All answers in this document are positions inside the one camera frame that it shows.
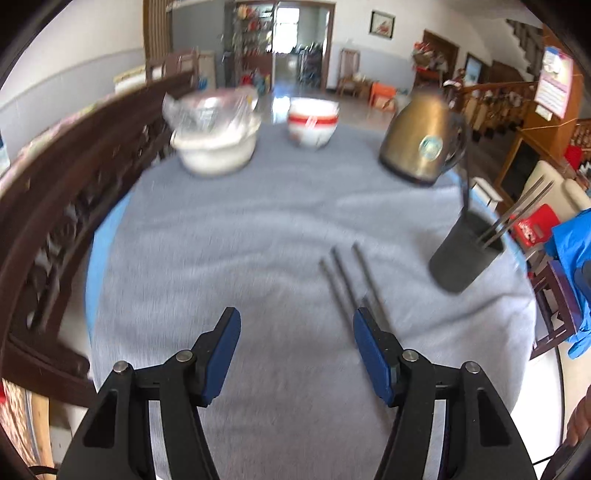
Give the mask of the person right hand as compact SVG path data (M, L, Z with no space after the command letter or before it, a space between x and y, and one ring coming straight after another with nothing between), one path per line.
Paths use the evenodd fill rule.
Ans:
M591 423L591 386L580 399L567 424L566 443L575 447L590 429Z

